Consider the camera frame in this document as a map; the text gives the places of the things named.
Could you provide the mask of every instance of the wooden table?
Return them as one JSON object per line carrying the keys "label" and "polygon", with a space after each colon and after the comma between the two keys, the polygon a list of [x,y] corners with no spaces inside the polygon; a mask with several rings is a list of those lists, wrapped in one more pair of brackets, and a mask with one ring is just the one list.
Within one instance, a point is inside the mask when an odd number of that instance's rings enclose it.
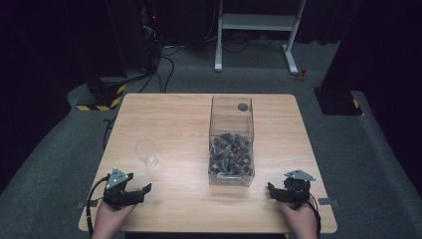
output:
{"label": "wooden table", "polygon": [[[213,96],[252,98],[255,178],[250,187],[211,186],[208,133]],[[159,163],[135,155],[142,138],[157,144]],[[289,233],[267,182],[283,188],[285,172],[314,176],[311,193],[327,198],[295,97],[291,95],[128,94],[124,97],[95,182],[118,167],[134,173],[126,190],[152,183],[121,228],[127,232]],[[103,196],[98,187],[93,199]],[[322,233],[336,230],[329,205],[319,205]],[[94,221],[97,209],[92,209]],[[87,231],[85,211],[80,228]]]}

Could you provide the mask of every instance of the hazard stripe tape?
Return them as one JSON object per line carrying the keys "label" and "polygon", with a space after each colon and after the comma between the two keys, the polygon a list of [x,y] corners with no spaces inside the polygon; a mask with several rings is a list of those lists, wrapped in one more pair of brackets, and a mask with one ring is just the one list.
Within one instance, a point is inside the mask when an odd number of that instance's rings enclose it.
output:
{"label": "hazard stripe tape", "polygon": [[106,111],[111,111],[114,110],[118,104],[120,103],[121,100],[121,96],[123,95],[123,91],[126,88],[126,85],[122,85],[121,87],[119,87],[117,89],[116,95],[115,95],[115,99],[111,102],[110,106],[83,106],[83,105],[78,105],[77,109],[83,112],[89,112],[89,111],[102,111],[102,112],[106,112]]}
{"label": "hazard stripe tape", "polygon": [[359,108],[359,102],[357,101],[357,99],[353,99],[353,104],[357,109]]}

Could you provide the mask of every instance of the grey carpet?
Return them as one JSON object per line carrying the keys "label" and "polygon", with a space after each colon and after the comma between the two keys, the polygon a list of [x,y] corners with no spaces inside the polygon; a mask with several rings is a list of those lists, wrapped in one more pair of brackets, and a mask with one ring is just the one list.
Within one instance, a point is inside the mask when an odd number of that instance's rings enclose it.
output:
{"label": "grey carpet", "polygon": [[[336,48],[337,44],[294,44],[299,68],[309,72],[304,82],[290,75],[280,45],[223,52],[221,73],[213,71],[213,51],[182,48],[167,55],[176,48],[165,49],[163,55],[175,64],[167,91],[294,95],[328,196],[339,202],[333,208],[338,230],[321,238],[422,238],[421,198],[397,162],[364,94],[353,92],[364,111],[362,117],[325,116],[319,109],[313,88],[320,86]],[[166,79],[170,66],[161,60],[161,79]],[[128,84],[124,93],[137,93],[145,82]],[[39,143],[1,194],[1,239],[88,238],[78,227],[83,209],[77,204],[87,198],[102,158],[103,120],[112,119],[118,109],[76,110],[84,87],[69,93],[72,111]],[[144,92],[158,92],[156,77]]]}

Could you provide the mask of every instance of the human hand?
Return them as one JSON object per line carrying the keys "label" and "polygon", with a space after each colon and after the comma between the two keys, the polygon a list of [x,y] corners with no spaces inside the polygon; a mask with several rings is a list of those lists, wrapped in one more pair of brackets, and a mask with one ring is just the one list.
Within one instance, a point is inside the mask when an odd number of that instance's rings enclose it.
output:
{"label": "human hand", "polygon": [[121,210],[115,210],[105,202],[102,202],[97,211],[96,227],[92,238],[111,239],[136,205],[129,205],[121,208]]}
{"label": "human hand", "polygon": [[299,209],[294,210],[286,202],[279,201],[278,204],[298,239],[317,239],[317,219],[310,205],[304,202]]}

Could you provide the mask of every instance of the transparent container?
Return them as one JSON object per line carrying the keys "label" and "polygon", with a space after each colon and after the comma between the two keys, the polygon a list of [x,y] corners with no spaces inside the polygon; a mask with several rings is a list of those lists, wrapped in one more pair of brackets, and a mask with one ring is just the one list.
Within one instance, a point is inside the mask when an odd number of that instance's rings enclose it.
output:
{"label": "transparent container", "polygon": [[209,184],[248,187],[255,176],[253,143],[252,99],[213,97]]}

